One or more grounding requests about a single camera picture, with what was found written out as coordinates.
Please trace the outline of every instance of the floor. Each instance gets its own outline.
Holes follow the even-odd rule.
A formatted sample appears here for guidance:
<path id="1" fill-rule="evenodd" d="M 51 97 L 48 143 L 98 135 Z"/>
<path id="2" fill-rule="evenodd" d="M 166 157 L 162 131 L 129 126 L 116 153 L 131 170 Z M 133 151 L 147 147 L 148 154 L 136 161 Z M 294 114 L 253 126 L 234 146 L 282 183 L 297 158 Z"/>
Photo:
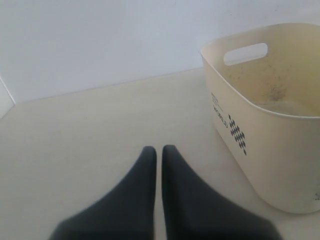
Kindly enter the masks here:
<path id="1" fill-rule="evenodd" d="M 11 109 L 0 121 L 0 239 L 47 239 L 112 189 L 143 146 L 160 160 L 166 144 L 225 197 L 272 220 L 285 240 L 320 235 L 320 213 L 285 213 L 257 196 L 212 124 L 204 73 L 195 69 Z M 164 240 L 157 180 L 155 234 Z"/>

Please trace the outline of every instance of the laundry basket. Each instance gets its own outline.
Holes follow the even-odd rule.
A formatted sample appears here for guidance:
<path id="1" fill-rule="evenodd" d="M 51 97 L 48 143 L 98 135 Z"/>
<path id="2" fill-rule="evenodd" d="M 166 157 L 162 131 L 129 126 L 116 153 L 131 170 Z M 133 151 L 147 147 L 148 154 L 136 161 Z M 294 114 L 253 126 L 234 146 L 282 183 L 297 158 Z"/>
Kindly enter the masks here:
<path id="1" fill-rule="evenodd" d="M 224 61 L 260 44 L 265 54 Z M 320 27 L 262 27 L 201 55 L 214 125 L 257 194 L 286 212 L 320 210 Z"/>

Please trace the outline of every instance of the basket handle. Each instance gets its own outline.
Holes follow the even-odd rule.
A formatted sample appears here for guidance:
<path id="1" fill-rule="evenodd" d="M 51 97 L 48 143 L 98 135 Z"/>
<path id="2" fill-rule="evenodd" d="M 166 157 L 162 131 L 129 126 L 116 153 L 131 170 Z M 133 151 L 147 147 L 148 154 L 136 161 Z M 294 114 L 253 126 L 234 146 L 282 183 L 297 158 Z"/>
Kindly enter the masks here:
<path id="1" fill-rule="evenodd" d="M 281 24 L 278 24 L 261 27 L 216 39 L 206 44 L 201 49 L 201 54 L 209 63 L 216 65 L 221 63 L 221 59 L 224 59 L 226 53 L 252 45 L 266 44 L 269 52 L 274 42 L 270 37 L 272 36 L 271 32 L 281 26 Z"/>

